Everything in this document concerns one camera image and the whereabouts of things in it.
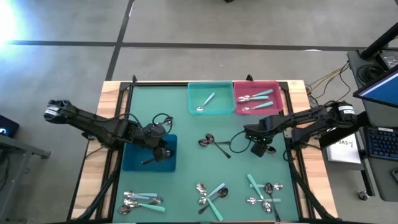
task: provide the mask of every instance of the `transparent blue bin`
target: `transparent blue bin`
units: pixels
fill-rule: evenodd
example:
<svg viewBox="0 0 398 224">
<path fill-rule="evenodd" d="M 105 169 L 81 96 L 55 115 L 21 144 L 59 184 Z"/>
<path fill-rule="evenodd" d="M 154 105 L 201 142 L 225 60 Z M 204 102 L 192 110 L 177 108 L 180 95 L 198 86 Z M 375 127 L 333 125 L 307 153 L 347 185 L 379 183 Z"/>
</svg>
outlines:
<svg viewBox="0 0 398 224">
<path fill-rule="evenodd" d="M 212 93 L 215 93 L 214 97 L 203 111 L 198 111 L 197 108 Z M 235 110 L 235 106 L 232 81 L 188 83 L 188 109 L 192 115 L 228 114 Z"/>
</svg>

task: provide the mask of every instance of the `pink bin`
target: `pink bin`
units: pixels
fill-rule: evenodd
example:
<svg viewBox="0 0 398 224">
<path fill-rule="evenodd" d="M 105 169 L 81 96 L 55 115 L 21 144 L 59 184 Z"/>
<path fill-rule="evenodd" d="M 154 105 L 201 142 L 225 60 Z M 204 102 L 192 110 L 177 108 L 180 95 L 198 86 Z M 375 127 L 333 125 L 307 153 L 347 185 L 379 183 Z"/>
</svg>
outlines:
<svg viewBox="0 0 398 224">
<path fill-rule="evenodd" d="M 277 81 L 238 81 L 234 82 L 234 96 L 235 100 L 240 96 L 244 95 L 255 95 L 257 93 L 273 89 L 273 92 L 268 94 L 268 100 L 251 100 L 244 103 L 236 103 L 236 113 L 237 114 L 263 114 L 263 115 L 273 115 L 278 114 L 284 106 L 282 102 L 282 97 L 280 95 L 279 83 Z M 254 106 L 267 103 L 269 101 L 274 102 L 273 105 L 267 106 L 265 108 L 259 108 L 255 110 L 243 111 L 244 107 L 252 108 Z"/>
</svg>

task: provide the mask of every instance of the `keyboard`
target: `keyboard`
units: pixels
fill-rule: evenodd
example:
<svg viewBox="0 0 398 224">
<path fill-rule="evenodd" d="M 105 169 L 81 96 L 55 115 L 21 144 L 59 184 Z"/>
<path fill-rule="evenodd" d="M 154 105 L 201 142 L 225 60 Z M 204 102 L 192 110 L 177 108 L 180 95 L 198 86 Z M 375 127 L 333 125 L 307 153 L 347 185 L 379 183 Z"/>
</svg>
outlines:
<svg viewBox="0 0 398 224">
<path fill-rule="evenodd" d="M 367 128 L 365 135 L 371 157 L 398 161 L 398 130 Z"/>
</svg>

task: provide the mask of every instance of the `green mat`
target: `green mat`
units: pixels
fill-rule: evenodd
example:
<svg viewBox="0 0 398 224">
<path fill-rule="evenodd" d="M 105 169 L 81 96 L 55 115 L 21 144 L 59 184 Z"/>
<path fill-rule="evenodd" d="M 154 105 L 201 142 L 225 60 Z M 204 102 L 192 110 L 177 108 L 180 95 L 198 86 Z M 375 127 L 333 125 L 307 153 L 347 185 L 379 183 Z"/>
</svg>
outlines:
<svg viewBox="0 0 398 224">
<path fill-rule="evenodd" d="M 143 125 L 150 123 L 157 113 L 167 113 L 174 117 L 171 134 L 178 136 L 177 167 L 173 173 L 122 170 L 113 223 L 217 222 L 210 208 L 202 215 L 198 214 L 201 206 L 197 201 L 201 195 L 196 190 L 196 183 L 199 182 L 206 186 L 208 192 L 222 182 L 226 184 L 228 196 L 215 201 L 225 222 L 275 220 L 274 214 L 264 212 L 260 203 L 246 203 L 248 197 L 259 198 L 256 191 L 249 187 L 247 174 L 251 174 L 258 184 L 283 184 L 284 188 L 273 194 L 274 198 L 281 199 L 281 202 L 275 203 L 277 211 L 281 220 L 297 221 L 299 216 L 289 165 L 282 157 L 285 151 L 283 135 L 275 136 L 272 143 L 277 152 L 265 154 L 262 158 L 251 153 L 250 148 L 244 153 L 235 154 L 227 146 L 221 146 L 231 155 L 231 159 L 227 159 L 216 146 L 203 148 L 199 146 L 198 140 L 205 138 L 206 133 L 211 133 L 216 141 L 229 141 L 243 130 L 244 124 L 256 124 L 263 116 L 239 116 L 234 113 L 194 116 L 189 113 L 187 105 L 185 86 L 134 87 L 131 112 Z M 234 140 L 233 149 L 239 151 L 247 144 L 248 140 L 242 134 Z M 128 215 L 120 215 L 118 208 L 123 204 L 125 190 L 158 193 L 164 198 L 161 206 L 166 208 L 165 213 L 138 208 Z M 264 190 L 262 193 L 265 198 L 269 198 Z"/>
</svg>

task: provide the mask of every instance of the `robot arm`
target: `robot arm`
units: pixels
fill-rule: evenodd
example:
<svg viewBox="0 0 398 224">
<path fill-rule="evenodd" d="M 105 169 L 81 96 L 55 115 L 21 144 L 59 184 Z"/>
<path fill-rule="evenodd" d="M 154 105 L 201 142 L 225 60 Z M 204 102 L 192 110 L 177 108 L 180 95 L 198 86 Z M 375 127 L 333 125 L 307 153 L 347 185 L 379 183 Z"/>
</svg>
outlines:
<svg viewBox="0 0 398 224">
<path fill-rule="evenodd" d="M 161 124 L 148 124 L 128 119 L 104 118 L 73 106 L 68 100 L 50 100 L 44 112 L 44 119 L 54 124 L 69 124 L 83 131 L 88 138 L 95 136 L 109 149 L 117 149 L 123 143 L 149 147 L 154 160 L 160 162 L 167 156 L 166 142 L 162 139 L 167 132 Z"/>
<path fill-rule="evenodd" d="M 349 128 L 356 123 L 356 120 L 352 105 L 345 101 L 330 101 L 325 105 L 288 116 L 268 116 L 261 119 L 259 124 L 245 125 L 244 130 L 246 138 L 255 142 L 251 151 L 262 157 L 274 136 L 289 127 L 312 123 L 305 128 L 292 130 L 291 146 L 295 147 L 301 142 L 308 142 L 311 136 L 324 134 L 331 128 Z"/>
</svg>

